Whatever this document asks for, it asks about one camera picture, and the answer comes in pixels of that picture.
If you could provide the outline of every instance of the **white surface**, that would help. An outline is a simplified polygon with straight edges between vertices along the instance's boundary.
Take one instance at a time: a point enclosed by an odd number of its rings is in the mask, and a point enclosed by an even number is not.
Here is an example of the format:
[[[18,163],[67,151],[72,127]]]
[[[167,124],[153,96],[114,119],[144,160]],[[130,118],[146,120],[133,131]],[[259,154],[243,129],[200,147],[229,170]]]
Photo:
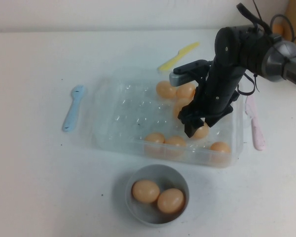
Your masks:
[[[252,0],[0,0],[0,31],[212,28],[248,24],[237,10]],[[288,0],[256,0],[264,20]]]
[[[61,131],[77,84],[91,89],[125,66],[157,68],[197,40],[181,63],[212,59],[215,34],[0,34],[0,237],[296,237],[296,87],[289,82],[258,80],[267,149],[253,148],[247,128],[244,151],[227,169],[96,150],[81,132],[85,111],[73,133]],[[129,174],[150,163],[177,169],[190,188],[184,215],[162,229],[137,222],[124,203]]]

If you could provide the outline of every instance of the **yellow plastic knife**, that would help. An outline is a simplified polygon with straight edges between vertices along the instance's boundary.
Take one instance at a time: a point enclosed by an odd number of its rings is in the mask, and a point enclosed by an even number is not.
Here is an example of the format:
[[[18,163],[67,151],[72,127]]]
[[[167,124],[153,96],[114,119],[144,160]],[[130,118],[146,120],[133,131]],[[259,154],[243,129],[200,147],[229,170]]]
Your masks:
[[[181,58],[191,52],[193,49],[199,46],[199,42],[191,43],[188,46],[185,46],[183,49],[180,49],[178,55],[170,59],[168,62],[162,64],[158,70],[159,71],[168,71],[170,70]]]

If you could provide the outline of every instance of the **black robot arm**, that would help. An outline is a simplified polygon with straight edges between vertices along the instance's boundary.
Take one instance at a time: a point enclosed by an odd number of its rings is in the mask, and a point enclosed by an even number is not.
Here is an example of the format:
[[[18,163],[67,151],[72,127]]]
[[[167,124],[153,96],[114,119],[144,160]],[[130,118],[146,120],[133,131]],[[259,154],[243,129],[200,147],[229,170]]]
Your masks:
[[[273,34],[243,4],[237,8],[253,25],[220,29],[213,61],[183,65],[169,76],[172,86],[198,83],[193,100],[178,115],[188,137],[204,125],[203,119],[211,127],[233,111],[231,103],[239,97],[236,88],[246,70],[271,81],[284,78],[296,84],[296,45]]]

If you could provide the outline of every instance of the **white table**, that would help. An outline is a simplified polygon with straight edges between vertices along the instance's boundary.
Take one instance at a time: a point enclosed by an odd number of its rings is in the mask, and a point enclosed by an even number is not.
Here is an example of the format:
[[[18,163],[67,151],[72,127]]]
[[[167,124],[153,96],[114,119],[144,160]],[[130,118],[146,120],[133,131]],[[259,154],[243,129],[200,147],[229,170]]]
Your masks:
[[[0,237],[296,237],[296,87],[258,80],[267,150],[245,129],[239,161],[226,169],[100,151],[61,131],[77,84],[88,88],[118,68],[157,68],[214,57],[216,30],[0,34]],[[174,224],[153,229],[124,204],[129,175],[151,163],[177,169],[190,203]]]

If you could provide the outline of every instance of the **white wall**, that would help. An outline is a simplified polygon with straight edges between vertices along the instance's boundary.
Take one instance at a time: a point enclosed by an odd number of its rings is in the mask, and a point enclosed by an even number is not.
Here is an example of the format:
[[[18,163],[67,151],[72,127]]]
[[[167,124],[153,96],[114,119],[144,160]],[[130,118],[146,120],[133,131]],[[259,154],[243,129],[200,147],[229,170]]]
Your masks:
[[[251,0],[0,0],[0,31],[221,27],[248,21],[236,9]],[[256,0],[264,20],[288,0]]]

